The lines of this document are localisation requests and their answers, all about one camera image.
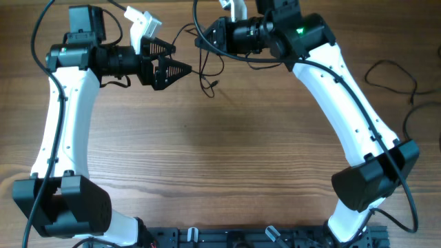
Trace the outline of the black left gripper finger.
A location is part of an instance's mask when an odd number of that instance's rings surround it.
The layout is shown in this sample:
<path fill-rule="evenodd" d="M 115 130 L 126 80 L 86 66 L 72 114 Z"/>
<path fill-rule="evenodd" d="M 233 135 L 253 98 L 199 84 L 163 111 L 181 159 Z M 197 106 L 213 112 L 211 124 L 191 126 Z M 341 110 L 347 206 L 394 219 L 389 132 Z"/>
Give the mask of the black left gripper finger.
<path fill-rule="evenodd" d="M 192 66 L 174 59 L 160 56 L 154 71 L 154 90 L 164 90 L 177 80 L 192 72 Z"/>
<path fill-rule="evenodd" d="M 141 39 L 141 57 L 143 59 L 157 59 L 160 56 L 169 56 L 176 52 L 176 47 L 159 38 L 153 40 Z"/>

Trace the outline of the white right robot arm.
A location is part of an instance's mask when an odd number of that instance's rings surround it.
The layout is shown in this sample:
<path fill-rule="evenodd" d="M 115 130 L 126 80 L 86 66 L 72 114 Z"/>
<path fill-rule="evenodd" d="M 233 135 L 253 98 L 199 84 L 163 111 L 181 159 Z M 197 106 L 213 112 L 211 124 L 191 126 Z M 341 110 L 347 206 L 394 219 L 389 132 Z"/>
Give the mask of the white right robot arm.
<path fill-rule="evenodd" d="M 397 187 L 416 204 L 407 184 L 418 146 L 402 142 L 376 114 L 347 69 L 336 38 L 316 13 L 302 15 L 297 1 L 258 1 L 249 18 L 243 1 L 223 1 L 231 12 L 205 30 L 196 45 L 231 59 L 260 63 L 269 49 L 270 63 L 282 63 L 309 90 L 333 127 L 348 162 L 331 183 L 338 196 L 325 223 L 321 247 L 350 247 L 365 237 L 367 223 Z"/>

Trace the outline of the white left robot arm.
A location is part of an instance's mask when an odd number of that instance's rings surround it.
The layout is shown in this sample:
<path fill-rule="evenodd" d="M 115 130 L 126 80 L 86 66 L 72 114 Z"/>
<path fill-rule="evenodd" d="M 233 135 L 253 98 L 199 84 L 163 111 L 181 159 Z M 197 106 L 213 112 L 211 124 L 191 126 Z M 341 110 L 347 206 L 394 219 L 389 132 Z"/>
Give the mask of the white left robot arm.
<path fill-rule="evenodd" d="M 27 218 L 26 229 L 44 238 L 77 238 L 82 245 L 157 247 L 143 221 L 112 208 L 109 194 L 90 180 L 88 139 L 94 102 L 105 86 L 135 75 L 164 90 L 188 75 L 175 61 L 174 45 L 158 38 L 161 21 L 149 12 L 124 8 L 132 22 L 130 44 L 107 42 L 106 10 L 72 6 L 70 31 L 39 63 L 50 85 L 48 115 L 37 159 L 27 179 L 16 180 L 12 197 Z"/>

